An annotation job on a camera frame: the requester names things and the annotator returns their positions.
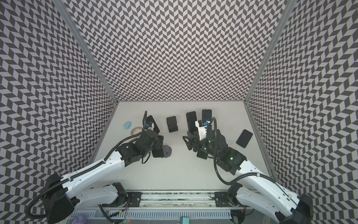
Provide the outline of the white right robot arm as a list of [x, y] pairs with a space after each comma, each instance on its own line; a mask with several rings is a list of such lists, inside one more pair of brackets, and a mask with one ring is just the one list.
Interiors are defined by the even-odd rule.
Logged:
[[313, 200], [307, 194], [283, 187], [260, 171], [245, 155], [231, 148], [217, 128], [216, 118], [197, 121], [198, 135], [184, 136], [188, 150], [200, 158], [213, 158], [219, 180], [230, 186], [227, 198], [233, 206], [248, 206], [278, 224], [309, 224], [313, 219]]

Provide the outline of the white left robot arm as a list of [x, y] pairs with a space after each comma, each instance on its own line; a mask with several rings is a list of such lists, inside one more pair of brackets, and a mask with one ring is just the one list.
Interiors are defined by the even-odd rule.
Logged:
[[144, 115], [142, 125], [141, 132], [121, 140], [97, 162], [63, 176], [51, 175], [39, 195], [25, 208], [26, 217], [45, 218], [49, 224], [56, 224], [86, 207], [97, 205], [102, 210], [126, 206], [130, 198], [121, 183], [97, 189], [87, 187], [132, 163], [145, 163], [144, 158], [150, 156], [152, 150], [163, 147], [154, 118]]

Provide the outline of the purple round stand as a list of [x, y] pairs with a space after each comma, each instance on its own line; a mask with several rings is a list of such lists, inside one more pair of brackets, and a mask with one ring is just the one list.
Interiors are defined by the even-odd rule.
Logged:
[[172, 154], [172, 148], [168, 145], [163, 146], [163, 158], [168, 158]]

